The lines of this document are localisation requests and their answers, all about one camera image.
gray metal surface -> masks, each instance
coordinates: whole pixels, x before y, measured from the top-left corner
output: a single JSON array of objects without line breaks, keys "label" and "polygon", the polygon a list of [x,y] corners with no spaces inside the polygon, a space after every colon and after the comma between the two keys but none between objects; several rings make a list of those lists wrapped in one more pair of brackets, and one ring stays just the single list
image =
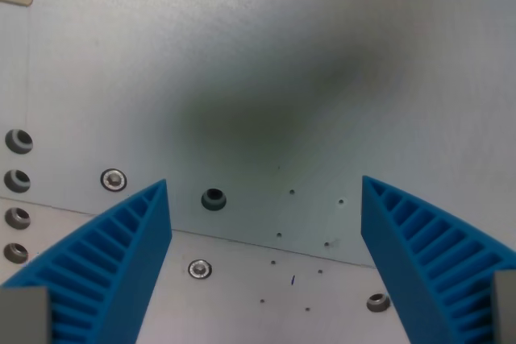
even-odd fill
[{"label": "gray metal surface", "polygon": [[0,288],[2,342],[51,344],[51,320],[50,296],[46,288]]},{"label": "gray metal surface", "polygon": [[[0,211],[13,206],[33,222],[23,231],[0,223],[0,241],[22,243],[31,259],[91,219],[0,199]],[[200,257],[214,268],[205,280],[188,273]],[[19,268],[0,259],[0,284]],[[138,344],[409,344],[394,308],[365,307],[384,291],[372,268],[175,232]]]},{"label": "gray metal surface", "polygon": [[[166,178],[176,229],[372,264],[360,238],[369,174],[513,246],[515,10],[516,0],[2,4],[0,132],[24,129],[34,149],[0,147],[4,168],[31,178],[27,193],[0,196],[99,213]],[[118,194],[98,181],[111,167],[127,175]],[[210,188],[227,196],[217,213],[201,205]]]}]

small hole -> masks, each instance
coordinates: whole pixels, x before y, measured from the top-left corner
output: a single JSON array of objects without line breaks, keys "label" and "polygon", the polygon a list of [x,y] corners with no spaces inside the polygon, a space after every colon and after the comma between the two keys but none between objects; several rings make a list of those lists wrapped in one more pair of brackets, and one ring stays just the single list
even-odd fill
[{"label": "small hole", "polygon": [[207,189],[201,196],[202,206],[209,211],[219,211],[226,203],[226,195],[220,189]]},{"label": "small hole", "polygon": [[6,134],[6,145],[14,153],[25,155],[32,149],[32,138],[21,129],[13,129]]},{"label": "small hole", "polygon": [[31,224],[31,217],[24,209],[13,207],[6,211],[6,223],[16,230],[24,230]]},{"label": "small hole", "polygon": [[27,183],[27,182],[31,181],[29,179],[29,176],[27,176],[27,174],[25,172],[16,171],[15,175],[23,183]]},{"label": "small hole", "polygon": [[29,254],[27,249],[19,243],[9,243],[3,249],[4,256],[12,263],[27,262]]},{"label": "small hole", "polygon": [[3,182],[14,193],[25,193],[31,187],[29,176],[18,169],[11,169],[6,172]]},{"label": "small hole", "polygon": [[206,273],[206,267],[203,265],[195,265],[193,266],[193,272],[199,276],[202,276]]},{"label": "small hole", "polygon": [[381,293],[373,294],[372,296],[369,297],[369,300],[371,300],[371,301],[379,301],[379,300],[381,300],[381,298],[383,296],[384,295],[381,294]]},{"label": "small hole", "polygon": [[222,197],[224,196],[223,192],[220,190],[220,189],[209,189],[207,191],[207,196],[212,200],[212,201],[218,201],[219,199],[222,199]]}]

